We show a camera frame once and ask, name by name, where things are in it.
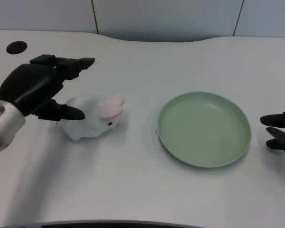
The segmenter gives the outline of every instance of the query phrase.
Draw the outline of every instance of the green plate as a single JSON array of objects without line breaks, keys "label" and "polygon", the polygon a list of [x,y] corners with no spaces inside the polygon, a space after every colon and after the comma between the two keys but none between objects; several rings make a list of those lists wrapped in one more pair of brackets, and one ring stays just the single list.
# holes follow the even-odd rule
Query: green plate
[{"label": "green plate", "polygon": [[234,103],[204,92],[169,101],[158,117],[157,132],[172,155],[203,168],[234,162],[248,151],[252,136],[248,119]]}]

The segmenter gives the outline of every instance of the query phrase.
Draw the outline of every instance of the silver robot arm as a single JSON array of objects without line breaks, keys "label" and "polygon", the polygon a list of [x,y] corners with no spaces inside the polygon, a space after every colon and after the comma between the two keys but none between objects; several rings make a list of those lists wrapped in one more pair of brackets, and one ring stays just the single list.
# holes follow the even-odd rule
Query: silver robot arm
[{"label": "silver robot arm", "polygon": [[12,104],[0,100],[0,151],[8,147],[24,124],[23,114]]}]

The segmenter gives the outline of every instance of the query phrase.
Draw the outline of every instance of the pink rabbit ear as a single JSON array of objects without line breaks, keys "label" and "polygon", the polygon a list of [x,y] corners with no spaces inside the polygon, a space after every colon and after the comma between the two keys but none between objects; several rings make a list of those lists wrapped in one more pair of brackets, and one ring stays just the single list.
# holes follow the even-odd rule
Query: pink rabbit ear
[{"label": "pink rabbit ear", "polygon": [[100,106],[99,117],[104,119],[111,119],[119,116],[123,110],[121,107],[102,105]]},{"label": "pink rabbit ear", "polygon": [[108,96],[104,99],[103,104],[121,106],[124,103],[124,99],[119,94]]}]

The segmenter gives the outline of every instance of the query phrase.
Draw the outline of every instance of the black circular hole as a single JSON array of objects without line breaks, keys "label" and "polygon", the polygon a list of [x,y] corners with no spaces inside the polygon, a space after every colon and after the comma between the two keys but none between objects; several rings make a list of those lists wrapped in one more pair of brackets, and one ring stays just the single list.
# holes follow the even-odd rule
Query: black circular hole
[{"label": "black circular hole", "polygon": [[16,41],[9,44],[6,48],[7,53],[16,55],[24,52],[28,47],[28,44],[24,41]]}]

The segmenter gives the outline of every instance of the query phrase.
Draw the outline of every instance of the toy rabbit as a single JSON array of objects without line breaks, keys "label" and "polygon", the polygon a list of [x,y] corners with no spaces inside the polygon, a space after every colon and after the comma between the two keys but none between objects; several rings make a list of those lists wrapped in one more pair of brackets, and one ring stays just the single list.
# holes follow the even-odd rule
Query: toy rabbit
[{"label": "toy rabbit", "polygon": [[97,137],[118,125],[123,103],[124,99],[120,95],[83,95],[72,98],[66,104],[82,110],[85,119],[61,120],[62,128],[74,141],[83,137]]}]

